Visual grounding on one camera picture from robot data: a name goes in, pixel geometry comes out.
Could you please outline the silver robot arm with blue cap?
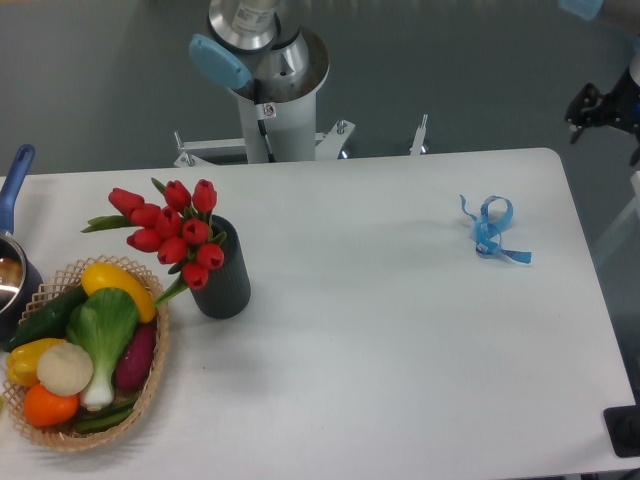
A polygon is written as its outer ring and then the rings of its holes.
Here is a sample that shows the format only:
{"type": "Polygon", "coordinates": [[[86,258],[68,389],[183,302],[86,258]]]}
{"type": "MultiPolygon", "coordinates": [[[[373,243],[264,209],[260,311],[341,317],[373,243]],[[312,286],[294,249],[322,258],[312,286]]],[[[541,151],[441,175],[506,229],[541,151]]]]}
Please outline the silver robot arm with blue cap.
{"type": "MultiPolygon", "coordinates": [[[[210,1],[209,34],[194,34],[189,57],[239,107],[248,163],[346,158],[354,129],[338,121],[316,133],[316,93],[329,72],[326,47],[300,25],[299,1],[210,1]]],[[[608,93],[588,83],[569,103],[565,122],[575,144],[588,128],[611,127],[636,138],[630,165],[639,164],[639,1],[556,1],[584,21],[636,35],[636,53],[608,93]]]]}

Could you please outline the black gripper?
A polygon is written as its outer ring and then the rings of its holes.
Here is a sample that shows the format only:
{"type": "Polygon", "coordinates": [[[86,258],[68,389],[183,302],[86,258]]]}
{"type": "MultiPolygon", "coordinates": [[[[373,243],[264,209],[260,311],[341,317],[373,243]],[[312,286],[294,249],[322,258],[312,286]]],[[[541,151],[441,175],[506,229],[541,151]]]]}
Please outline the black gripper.
{"type": "Polygon", "coordinates": [[[569,103],[564,116],[575,145],[586,129],[611,127],[639,142],[639,66],[629,64],[613,89],[602,93],[585,84],[569,103]]]}

